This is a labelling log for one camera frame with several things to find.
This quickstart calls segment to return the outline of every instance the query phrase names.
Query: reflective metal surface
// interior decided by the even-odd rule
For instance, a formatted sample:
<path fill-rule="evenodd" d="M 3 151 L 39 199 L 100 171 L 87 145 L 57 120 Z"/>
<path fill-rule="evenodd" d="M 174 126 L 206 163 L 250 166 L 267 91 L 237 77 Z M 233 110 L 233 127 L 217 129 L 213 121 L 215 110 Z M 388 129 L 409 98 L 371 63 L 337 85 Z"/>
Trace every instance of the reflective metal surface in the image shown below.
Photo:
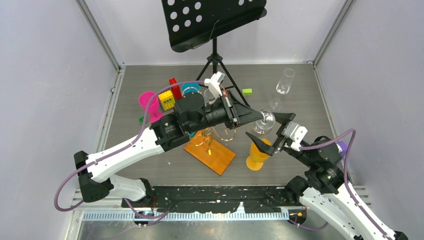
<path fill-rule="evenodd" d="M 304 223 L 321 227 L 324 220 L 312 211 Z M 312 232 L 287 221 L 188 221 L 161 222 L 147 228 L 137 228 L 131 221 L 85 221 L 79 240 L 342 240 L 333 227 Z"/>

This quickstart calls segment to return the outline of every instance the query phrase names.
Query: wooden board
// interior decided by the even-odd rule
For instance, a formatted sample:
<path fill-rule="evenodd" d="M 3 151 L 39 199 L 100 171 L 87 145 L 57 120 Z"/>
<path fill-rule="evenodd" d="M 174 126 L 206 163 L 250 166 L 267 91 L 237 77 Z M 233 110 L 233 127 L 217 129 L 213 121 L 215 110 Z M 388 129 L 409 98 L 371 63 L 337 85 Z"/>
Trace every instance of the wooden board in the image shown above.
<path fill-rule="evenodd" d="M 196 132 L 194 136 L 200 135 L 201 131 Z M 190 143 L 198 145 L 203 141 L 203 137 L 193 137 Z M 200 146 L 193 146 L 190 143 L 185 145 L 184 150 L 189 152 L 193 157 L 197 158 L 200 162 L 208 166 L 212 171 L 220 176 L 233 161 L 236 154 L 230 149 L 217 142 L 215 139 L 210 144 L 211 155 L 208 153 L 208 144 L 204 143 Z"/>

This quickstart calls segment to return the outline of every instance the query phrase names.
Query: black music stand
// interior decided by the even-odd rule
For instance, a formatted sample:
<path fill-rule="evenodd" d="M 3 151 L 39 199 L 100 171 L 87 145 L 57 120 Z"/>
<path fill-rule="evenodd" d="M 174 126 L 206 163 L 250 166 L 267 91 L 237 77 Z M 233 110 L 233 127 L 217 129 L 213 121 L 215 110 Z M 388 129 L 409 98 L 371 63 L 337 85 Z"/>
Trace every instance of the black music stand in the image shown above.
<path fill-rule="evenodd" d="M 196 81 L 212 63 L 213 73 L 221 65 L 232 86 L 250 107 L 218 54 L 217 37 L 259 20 L 267 14 L 267 0 L 162 0 L 169 43 L 177 53 L 196 49 L 212 39 L 212 54 Z"/>

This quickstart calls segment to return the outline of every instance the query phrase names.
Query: red block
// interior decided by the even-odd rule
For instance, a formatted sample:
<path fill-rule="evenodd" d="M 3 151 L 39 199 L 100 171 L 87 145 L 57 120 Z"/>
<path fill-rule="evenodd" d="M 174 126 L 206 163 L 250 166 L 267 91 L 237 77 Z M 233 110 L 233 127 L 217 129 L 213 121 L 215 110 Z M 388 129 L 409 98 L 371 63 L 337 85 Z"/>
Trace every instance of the red block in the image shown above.
<path fill-rule="evenodd" d="M 176 83 L 177 83 L 177 80 L 175 78 L 171 78 L 169 80 L 170 85 L 176 84 Z M 178 100 L 178 99 L 183 97 L 181 95 L 181 89 L 180 89 L 179 85 L 171 87 L 171 91 L 172 91 L 172 94 L 173 94 L 173 97 L 175 98 L 175 100 Z"/>

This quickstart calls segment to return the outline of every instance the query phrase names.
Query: glass base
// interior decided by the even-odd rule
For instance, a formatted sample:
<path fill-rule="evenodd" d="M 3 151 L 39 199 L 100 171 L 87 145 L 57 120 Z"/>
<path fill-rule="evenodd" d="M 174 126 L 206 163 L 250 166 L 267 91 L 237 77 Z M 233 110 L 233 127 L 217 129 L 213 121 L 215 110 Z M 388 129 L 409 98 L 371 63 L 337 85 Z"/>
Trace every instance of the glass base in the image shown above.
<path fill-rule="evenodd" d="M 269 101 L 269 106 L 274 111 L 281 111 L 283 110 L 283 102 L 278 98 L 273 98 Z"/>

